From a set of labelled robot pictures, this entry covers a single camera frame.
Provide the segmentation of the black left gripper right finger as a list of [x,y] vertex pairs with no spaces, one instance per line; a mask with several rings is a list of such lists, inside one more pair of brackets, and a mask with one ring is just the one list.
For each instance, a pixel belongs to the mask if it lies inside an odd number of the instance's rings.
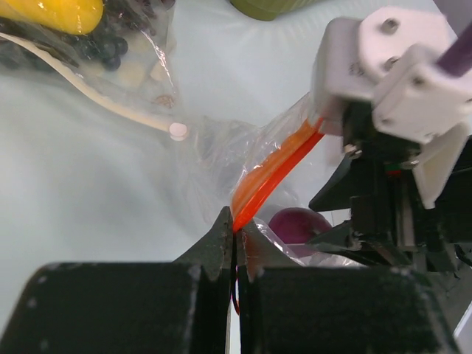
[[302,266],[255,225],[235,243],[243,353],[459,352],[424,274]]

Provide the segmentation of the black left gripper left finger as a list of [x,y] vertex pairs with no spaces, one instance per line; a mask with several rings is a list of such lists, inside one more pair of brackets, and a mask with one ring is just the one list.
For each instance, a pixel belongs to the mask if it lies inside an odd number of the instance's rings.
[[227,353],[232,215],[170,263],[49,263],[28,280],[3,353]]

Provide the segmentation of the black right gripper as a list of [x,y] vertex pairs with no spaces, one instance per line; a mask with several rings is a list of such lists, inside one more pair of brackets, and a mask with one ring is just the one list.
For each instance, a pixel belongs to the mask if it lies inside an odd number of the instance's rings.
[[471,142],[467,141],[444,189],[426,209],[412,170],[382,161],[387,147],[406,152],[409,144],[375,132],[368,103],[350,103],[343,129],[363,155],[344,157],[310,200],[313,211],[351,208],[351,220],[314,235],[314,250],[346,257],[363,266],[408,265],[423,254],[432,272],[455,272],[471,264]]

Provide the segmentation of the purple fake onion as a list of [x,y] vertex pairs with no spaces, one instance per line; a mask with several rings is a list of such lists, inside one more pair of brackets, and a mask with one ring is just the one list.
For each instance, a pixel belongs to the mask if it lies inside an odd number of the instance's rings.
[[301,207],[280,210],[269,221],[268,227],[297,257],[314,254],[315,251],[305,244],[333,228],[323,215]]

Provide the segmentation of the clear orange-zip plastic bag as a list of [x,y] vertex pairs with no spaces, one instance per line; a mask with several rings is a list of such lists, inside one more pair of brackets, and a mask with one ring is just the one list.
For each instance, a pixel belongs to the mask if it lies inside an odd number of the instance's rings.
[[197,118],[177,150],[181,197],[192,221],[204,228],[228,207],[235,230],[255,226],[265,240],[301,266],[347,266],[294,232],[270,225],[281,211],[300,207],[321,189],[341,161],[336,138],[322,134],[322,121],[306,94],[263,127],[240,120]]

